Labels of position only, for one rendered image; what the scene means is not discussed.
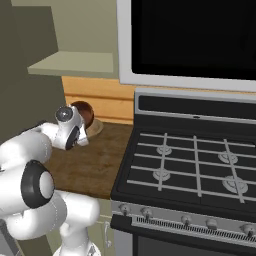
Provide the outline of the black and silver stove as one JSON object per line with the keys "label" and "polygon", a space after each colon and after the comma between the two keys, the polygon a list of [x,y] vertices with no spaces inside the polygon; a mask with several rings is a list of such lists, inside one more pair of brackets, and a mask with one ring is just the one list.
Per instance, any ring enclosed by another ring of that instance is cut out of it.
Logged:
{"label": "black and silver stove", "polygon": [[[256,248],[256,234],[242,231],[244,224],[256,229],[256,96],[136,89],[111,209],[116,256],[133,256],[134,235]],[[210,218],[216,230],[206,226]]]}

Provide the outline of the beige bowl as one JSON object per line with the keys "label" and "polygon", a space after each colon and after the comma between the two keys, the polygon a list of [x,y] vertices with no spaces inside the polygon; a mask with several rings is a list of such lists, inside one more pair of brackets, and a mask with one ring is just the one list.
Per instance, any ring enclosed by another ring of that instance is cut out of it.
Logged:
{"label": "beige bowl", "polygon": [[91,126],[86,129],[87,136],[89,138],[92,138],[100,134],[103,128],[104,128],[103,123],[98,119],[94,119]]}

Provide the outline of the olive base cabinet door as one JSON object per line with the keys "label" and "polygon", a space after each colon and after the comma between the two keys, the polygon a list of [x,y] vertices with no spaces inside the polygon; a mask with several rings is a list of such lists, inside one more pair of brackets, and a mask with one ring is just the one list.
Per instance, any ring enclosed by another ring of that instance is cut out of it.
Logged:
{"label": "olive base cabinet door", "polygon": [[[97,222],[88,227],[88,234],[90,240],[97,245],[102,256],[116,256],[115,247],[114,247],[114,232],[111,228],[108,230],[109,240],[112,242],[112,246],[106,248],[105,239],[104,239],[104,222],[111,222],[112,213],[111,213],[111,203],[110,200],[98,199],[100,204],[100,216]],[[61,236],[59,230],[54,230],[46,235],[49,246],[52,253],[61,246]]]}

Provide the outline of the white microwave oven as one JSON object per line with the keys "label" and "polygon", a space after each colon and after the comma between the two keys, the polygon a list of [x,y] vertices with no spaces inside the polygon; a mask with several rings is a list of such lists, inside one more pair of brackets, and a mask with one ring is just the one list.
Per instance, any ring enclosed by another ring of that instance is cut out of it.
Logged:
{"label": "white microwave oven", "polygon": [[116,0],[122,84],[256,92],[256,0]]}

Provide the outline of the olive open wall cabinet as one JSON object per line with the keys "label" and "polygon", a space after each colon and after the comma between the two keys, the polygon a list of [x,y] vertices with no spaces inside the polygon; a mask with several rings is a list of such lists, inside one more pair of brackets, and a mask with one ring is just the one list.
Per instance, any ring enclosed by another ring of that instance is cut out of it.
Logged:
{"label": "olive open wall cabinet", "polygon": [[11,0],[14,7],[50,9],[57,50],[28,66],[30,74],[118,77],[116,0]]}

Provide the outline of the olive open cabinet door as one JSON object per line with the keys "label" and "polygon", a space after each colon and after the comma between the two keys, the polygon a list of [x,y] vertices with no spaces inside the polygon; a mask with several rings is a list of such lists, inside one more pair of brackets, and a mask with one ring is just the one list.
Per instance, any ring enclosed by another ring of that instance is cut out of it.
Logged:
{"label": "olive open cabinet door", "polygon": [[53,122],[65,104],[60,77],[28,72],[57,50],[50,7],[0,0],[0,143],[39,121]]}

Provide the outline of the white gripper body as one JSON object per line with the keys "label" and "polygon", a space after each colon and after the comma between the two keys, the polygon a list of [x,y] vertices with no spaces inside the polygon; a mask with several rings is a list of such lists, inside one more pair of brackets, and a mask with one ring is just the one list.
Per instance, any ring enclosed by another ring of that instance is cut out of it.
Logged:
{"label": "white gripper body", "polygon": [[84,126],[81,126],[81,128],[79,129],[79,135],[77,138],[77,144],[80,146],[86,146],[89,144],[89,140],[86,134],[86,130]]}

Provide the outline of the brown bowl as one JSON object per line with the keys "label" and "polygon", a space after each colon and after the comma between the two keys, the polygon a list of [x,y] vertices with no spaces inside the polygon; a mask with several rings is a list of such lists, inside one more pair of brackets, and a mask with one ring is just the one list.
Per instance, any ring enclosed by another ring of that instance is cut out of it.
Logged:
{"label": "brown bowl", "polygon": [[79,114],[83,117],[85,128],[89,128],[94,121],[94,111],[92,106],[85,101],[73,102],[72,106],[75,106]]}

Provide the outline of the black oven door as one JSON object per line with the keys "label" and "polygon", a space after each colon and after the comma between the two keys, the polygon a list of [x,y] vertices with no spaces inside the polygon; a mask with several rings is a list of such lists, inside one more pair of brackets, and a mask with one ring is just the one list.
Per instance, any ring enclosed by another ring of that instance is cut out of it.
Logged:
{"label": "black oven door", "polygon": [[133,256],[256,256],[256,248],[204,239],[189,244],[134,235]]}

